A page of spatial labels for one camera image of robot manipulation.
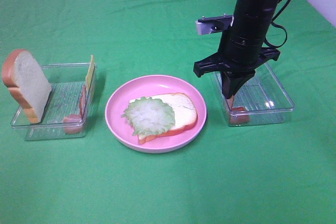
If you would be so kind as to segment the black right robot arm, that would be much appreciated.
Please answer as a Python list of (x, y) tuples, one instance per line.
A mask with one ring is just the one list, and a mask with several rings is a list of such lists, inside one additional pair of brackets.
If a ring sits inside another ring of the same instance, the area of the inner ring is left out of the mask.
[(221, 33), (218, 51), (194, 63), (194, 73), (219, 71), (222, 94), (226, 99), (255, 75), (255, 70), (268, 60), (278, 60), (276, 46), (265, 44), (266, 33), (273, 23), (281, 0), (237, 0), (232, 15), (200, 18), (196, 21), (199, 35)]

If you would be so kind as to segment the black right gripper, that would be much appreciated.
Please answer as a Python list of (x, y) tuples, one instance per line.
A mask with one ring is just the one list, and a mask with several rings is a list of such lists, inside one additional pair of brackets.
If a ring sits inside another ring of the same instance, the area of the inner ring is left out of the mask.
[[(237, 35), (232, 28), (222, 32), (218, 51), (194, 62), (194, 73), (202, 75), (221, 71), (222, 94), (231, 98), (255, 75), (255, 70), (268, 60), (277, 61), (280, 51), (263, 47), (263, 38)], [(226, 72), (233, 72), (229, 78)]]

